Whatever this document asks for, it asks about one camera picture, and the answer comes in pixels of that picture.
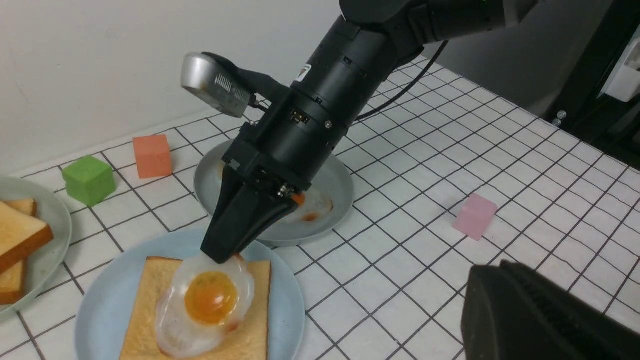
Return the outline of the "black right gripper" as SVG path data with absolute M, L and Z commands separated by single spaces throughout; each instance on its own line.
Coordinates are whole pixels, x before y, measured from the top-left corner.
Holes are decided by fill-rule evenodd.
M 297 209 L 292 198 L 272 196 L 311 187 L 396 62 L 389 35 L 339 17 L 307 61 L 302 78 L 279 91 L 258 123 L 243 125 L 227 148 L 202 252 L 224 264 Z

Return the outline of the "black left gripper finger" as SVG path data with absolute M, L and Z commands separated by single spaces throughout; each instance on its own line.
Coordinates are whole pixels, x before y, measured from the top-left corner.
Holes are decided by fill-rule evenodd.
M 534 269 L 473 265 L 461 317 L 468 360 L 637 360 L 637 332 Z

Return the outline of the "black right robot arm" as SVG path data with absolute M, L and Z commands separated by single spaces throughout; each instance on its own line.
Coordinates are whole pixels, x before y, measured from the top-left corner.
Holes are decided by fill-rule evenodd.
M 202 52 L 270 102 L 222 156 L 221 193 L 201 250 L 217 264 L 291 214 L 378 87 L 431 43 L 521 23 L 535 0 L 341 0 L 341 15 L 291 85 Z

